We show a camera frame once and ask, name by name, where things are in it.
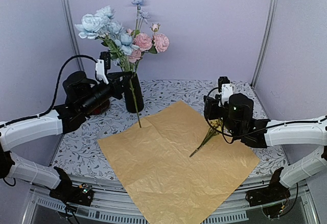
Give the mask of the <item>yellow daisy stem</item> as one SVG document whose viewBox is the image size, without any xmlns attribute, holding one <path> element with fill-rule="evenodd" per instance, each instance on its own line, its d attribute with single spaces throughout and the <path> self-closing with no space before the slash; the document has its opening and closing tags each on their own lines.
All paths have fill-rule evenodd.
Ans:
<svg viewBox="0 0 327 224">
<path fill-rule="evenodd" d="M 218 135 L 219 132 L 222 131 L 223 121 L 221 119 L 209 120 L 209 123 L 211 127 L 209 128 L 201 144 L 190 154 L 190 157 L 196 154 L 212 137 Z"/>
</svg>

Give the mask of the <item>pink rose stem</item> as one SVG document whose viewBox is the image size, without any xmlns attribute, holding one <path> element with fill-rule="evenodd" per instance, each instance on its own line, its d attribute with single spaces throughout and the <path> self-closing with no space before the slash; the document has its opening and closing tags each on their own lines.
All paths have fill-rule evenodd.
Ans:
<svg viewBox="0 0 327 224">
<path fill-rule="evenodd" d="M 168 49 L 170 45 L 169 39 L 163 33 L 159 33 L 160 26 L 161 26 L 160 23 L 152 24 L 152 26 L 150 27 L 150 30 L 152 32 L 151 36 L 146 33 L 141 33 L 142 59 L 145 54 L 159 54 L 165 52 Z"/>
<path fill-rule="evenodd" d="M 131 52 L 128 55 L 128 61 L 130 63 L 130 68 L 133 72 L 136 73 L 138 68 L 138 63 L 142 59 L 142 39 L 141 39 L 141 33 L 137 34 L 135 37 L 133 37 L 134 31 L 132 29 L 127 29 L 126 33 L 129 35 L 130 38 L 132 38 L 133 42 L 129 44 L 128 50 Z"/>
</svg>

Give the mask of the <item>blue peony stem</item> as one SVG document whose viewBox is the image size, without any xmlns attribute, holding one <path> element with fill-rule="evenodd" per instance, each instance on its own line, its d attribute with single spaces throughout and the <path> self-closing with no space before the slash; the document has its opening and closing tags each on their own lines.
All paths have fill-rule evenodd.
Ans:
<svg viewBox="0 0 327 224">
<path fill-rule="evenodd" d="M 141 56 L 132 57 L 133 54 L 140 54 L 141 49 L 134 42 L 140 33 L 138 19 L 134 30 L 125 29 L 120 22 L 114 20 L 115 10 L 110 6 L 103 7 L 95 14 L 85 14 L 80 24 L 75 24 L 82 39 L 99 39 L 108 47 L 110 56 L 116 61 L 122 71 L 132 72 L 136 76 L 138 63 Z"/>
</svg>

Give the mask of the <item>thin blue flower stem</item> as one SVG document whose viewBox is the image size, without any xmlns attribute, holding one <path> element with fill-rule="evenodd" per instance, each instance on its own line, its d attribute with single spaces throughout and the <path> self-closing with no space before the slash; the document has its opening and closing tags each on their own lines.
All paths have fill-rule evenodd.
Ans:
<svg viewBox="0 0 327 224">
<path fill-rule="evenodd" d="M 141 32 L 143 23 L 148 24 L 148 19 L 150 19 L 151 16 L 147 11 L 142 9 L 142 7 L 147 5 L 146 0 L 132 0 L 131 3 L 136 6 L 136 21 L 133 34 L 133 37 L 136 37 L 136 35 Z"/>
</svg>

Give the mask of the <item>orange wrapping paper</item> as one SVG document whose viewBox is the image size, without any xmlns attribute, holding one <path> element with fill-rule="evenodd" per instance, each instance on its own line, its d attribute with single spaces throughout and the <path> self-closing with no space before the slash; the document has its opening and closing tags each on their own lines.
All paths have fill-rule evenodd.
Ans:
<svg viewBox="0 0 327 224">
<path fill-rule="evenodd" d="M 201 223 L 260 161 L 222 136 L 201 146 L 207 131 L 204 117 L 178 101 L 98 144 L 149 223 Z"/>
</svg>

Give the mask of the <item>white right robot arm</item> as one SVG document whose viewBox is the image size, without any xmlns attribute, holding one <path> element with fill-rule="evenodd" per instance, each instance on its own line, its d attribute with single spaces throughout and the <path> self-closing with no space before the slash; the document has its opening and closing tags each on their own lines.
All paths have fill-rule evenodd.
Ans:
<svg viewBox="0 0 327 224">
<path fill-rule="evenodd" d="M 232 140 L 239 140 L 250 148 L 278 145 L 311 144 L 317 149 L 301 160 L 275 173 L 276 179 L 264 191 L 268 201 L 276 201 L 284 188 L 314 176 L 326 169 L 326 116 L 297 121 L 254 119 L 254 102 L 238 93 L 227 101 L 220 97 L 204 96 L 204 116 L 208 120 L 221 119 Z"/>
</svg>

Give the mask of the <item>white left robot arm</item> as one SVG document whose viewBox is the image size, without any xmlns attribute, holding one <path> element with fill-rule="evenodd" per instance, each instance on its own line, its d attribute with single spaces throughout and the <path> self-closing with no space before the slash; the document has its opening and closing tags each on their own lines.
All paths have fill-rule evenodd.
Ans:
<svg viewBox="0 0 327 224">
<path fill-rule="evenodd" d="M 18 178 L 55 189 L 64 200 L 72 200 L 76 189 L 61 168 L 45 167 L 26 160 L 11 150 L 26 142 L 47 136 L 76 131 L 86 119 L 109 98 L 121 99 L 132 72 L 100 75 L 101 81 L 85 78 L 82 71 L 71 74 L 64 82 L 66 104 L 52 106 L 42 114 L 1 124 L 1 178 Z"/>
</svg>

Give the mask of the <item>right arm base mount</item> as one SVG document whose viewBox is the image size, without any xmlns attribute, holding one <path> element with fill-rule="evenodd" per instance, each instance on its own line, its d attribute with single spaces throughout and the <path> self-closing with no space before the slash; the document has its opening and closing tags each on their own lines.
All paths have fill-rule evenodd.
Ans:
<svg viewBox="0 0 327 224">
<path fill-rule="evenodd" d="M 280 167 L 273 173 L 267 187 L 249 190 L 246 192 L 245 199 L 248 201 L 251 207 L 269 204 L 275 201 L 286 200 L 285 204 L 278 204 L 276 206 L 263 208 L 263 213 L 270 219 L 282 217 L 289 197 L 291 196 L 289 188 L 284 187 L 279 182 L 283 169 L 283 167 Z"/>
</svg>

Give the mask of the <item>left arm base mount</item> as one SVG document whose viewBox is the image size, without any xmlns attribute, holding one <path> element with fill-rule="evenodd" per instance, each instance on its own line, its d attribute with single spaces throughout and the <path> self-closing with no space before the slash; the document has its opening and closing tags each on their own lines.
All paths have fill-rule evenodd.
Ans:
<svg viewBox="0 0 327 224">
<path fill-rule="evenodd" d="M 90 207 L 94 196 L 92 186 L 86 183 L 73 186 L 73 182 L 63 169 L 59 167 L 54 167 L 54 169 L 59 174 L 60 182 L 56 188 L 50 190 L 49 196 L 64 204 L 73 203 Z"/>
</svg>

